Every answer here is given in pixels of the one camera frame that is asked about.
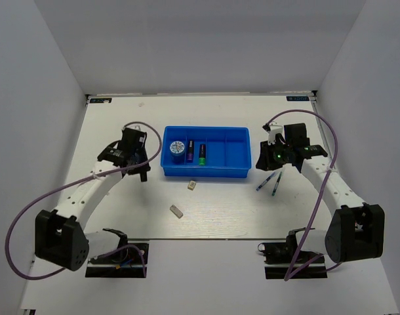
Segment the blue pen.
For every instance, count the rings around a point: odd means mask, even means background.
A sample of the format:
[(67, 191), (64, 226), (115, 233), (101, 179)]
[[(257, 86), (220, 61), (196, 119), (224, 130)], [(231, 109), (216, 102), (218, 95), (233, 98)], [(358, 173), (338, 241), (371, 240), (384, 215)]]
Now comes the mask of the blue pen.
[(256, 191), (261, 190), (276, 174), (277, 174), (276, 171), (272, 172), (271, 175), (269, 175), (262, 183), (258, 185)]

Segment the yellow cap black highlighter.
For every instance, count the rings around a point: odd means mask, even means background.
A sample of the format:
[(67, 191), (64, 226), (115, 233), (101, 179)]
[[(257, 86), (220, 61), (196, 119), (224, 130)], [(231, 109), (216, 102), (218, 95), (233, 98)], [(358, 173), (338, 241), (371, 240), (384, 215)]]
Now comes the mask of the yellow cap black highlighter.
[(140, 173), (140, 181), (141, 182), (147, 182), (148, 181), (148, 176), (146, 172)]

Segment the green pen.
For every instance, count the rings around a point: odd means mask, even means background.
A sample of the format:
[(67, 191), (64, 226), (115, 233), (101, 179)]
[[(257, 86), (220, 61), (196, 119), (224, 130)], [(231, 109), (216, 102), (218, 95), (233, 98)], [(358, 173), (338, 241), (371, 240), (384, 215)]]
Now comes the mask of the green pen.
[(276, 192), (277, 192), (277, 189), (278, 189), (278, 187), (279, 187), (279, 183), (280, 183), (280, 181), (281, 181), (282, 176), (283, 176), (283, 171), (281, 171), (281, 172), (279, 173), (278, 177), (277, 177), (277, 180), (276, 180), (276, 182), (275, 182), (275, 186), (273, 187), (271, 196), (275, 196), (275, 195), (276, 195)]

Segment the blue round tape container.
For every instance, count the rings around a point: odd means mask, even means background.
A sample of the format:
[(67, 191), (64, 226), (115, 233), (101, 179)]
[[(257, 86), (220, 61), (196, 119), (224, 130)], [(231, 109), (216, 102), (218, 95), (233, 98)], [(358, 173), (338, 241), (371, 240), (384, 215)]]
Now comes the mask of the blue round tape container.
[(180, 140), (171, 142), (169, 146), (171, 160), (175, 164), (183, 163), (186, 155), (186, 145)]

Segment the purple cap highlighter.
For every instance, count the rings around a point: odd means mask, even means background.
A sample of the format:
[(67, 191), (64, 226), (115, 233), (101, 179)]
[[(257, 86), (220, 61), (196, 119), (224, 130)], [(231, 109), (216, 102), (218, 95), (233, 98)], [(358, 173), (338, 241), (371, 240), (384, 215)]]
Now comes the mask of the purple cap highlighter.
[(186, 161), (188, 163), (192, 163), (193, 162), (194, 151), (195, 151), (195, 142), (194, 142), (194, 140), (188, 140), (188, 148), (187, 148), (187, 152), (186, 152)]

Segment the grey eraser block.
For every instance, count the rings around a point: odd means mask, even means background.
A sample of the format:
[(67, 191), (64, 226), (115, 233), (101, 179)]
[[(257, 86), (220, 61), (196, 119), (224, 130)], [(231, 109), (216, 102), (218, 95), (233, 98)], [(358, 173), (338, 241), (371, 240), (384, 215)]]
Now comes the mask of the grey eraser block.
[(181, 212), (181, 210), (179, 210), (179, 208), (177, 208), (175, 205), (170, 206), (170, 211), (179, 219), (184, 216), (183, 212)]

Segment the green cap black highlighter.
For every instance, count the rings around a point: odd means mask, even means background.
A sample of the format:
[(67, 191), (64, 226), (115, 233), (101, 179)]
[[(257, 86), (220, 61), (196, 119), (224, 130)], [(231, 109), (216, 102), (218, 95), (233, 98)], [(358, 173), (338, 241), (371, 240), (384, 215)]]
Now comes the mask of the green cap black highlighter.
[(207, 147), (206, 144), (201, 144), (199, 147), (199, 159), (198, 164), (200, 166), (206, 165), (206, 157), (207, 157)]

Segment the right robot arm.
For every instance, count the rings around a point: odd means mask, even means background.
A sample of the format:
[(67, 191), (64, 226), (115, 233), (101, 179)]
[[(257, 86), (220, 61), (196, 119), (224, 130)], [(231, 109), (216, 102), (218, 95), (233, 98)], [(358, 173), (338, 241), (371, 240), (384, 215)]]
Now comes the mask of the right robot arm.
[(295, 230), (289, 233), (287, 256), (303, 261), (310, 252), (327, 255), (335, 263), (381, 257), (384, 247), (384, 210), (370, 205), (330, 168), (328, 154), (312, 145), (303, 123), (263, 126), (268, 139), (260, 144), (256, 168), (274, 171), (292, 165), (322, 194), (331, 222), (325, 230)]

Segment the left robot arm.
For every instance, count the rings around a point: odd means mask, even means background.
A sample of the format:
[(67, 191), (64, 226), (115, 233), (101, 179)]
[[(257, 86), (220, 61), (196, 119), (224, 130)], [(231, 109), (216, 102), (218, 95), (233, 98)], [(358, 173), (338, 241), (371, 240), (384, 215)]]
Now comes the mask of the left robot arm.
[(103, 228), (86, 234), (84, 229), (108, 192), (125, 175), (140, 175), (147, 180), (145, 143), (147, 134), (135, 128), (124, 128), (122, 137), (106, 146), (98, 155), (89, 180), (79, 184), (52, 211), (42, 210), (35, 219), (35, 254), (38, 258), (76, 271), (85, 261), (106, 254), (115, 262), (129, 254), (125, 233)]

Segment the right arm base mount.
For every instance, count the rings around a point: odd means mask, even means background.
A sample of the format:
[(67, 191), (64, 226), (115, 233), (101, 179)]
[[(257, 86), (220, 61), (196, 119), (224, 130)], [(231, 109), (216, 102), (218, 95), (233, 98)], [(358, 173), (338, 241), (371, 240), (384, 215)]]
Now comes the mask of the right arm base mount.
[[(264, 256), (264, 272), (267, 280), (283, 280), (288, 271), (293, 253), (289, 253), (285, 242), (259, 243), (257, 250)], [(299, 271), (292, 280), (327, 278), (325, 258), (320, 257), (308, 267)]]

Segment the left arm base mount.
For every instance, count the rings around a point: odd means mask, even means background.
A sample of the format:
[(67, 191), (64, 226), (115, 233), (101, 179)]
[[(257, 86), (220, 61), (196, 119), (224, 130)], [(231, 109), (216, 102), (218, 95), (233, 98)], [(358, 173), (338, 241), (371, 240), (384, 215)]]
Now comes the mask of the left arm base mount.
[(149, 243), (134, 243), (143, 259), (138, 254), (138, 251), (129, 247), (112, 256), (91, 259), (86, 267), (86, 278), (145, 278), (148, 271), (148, 254)]

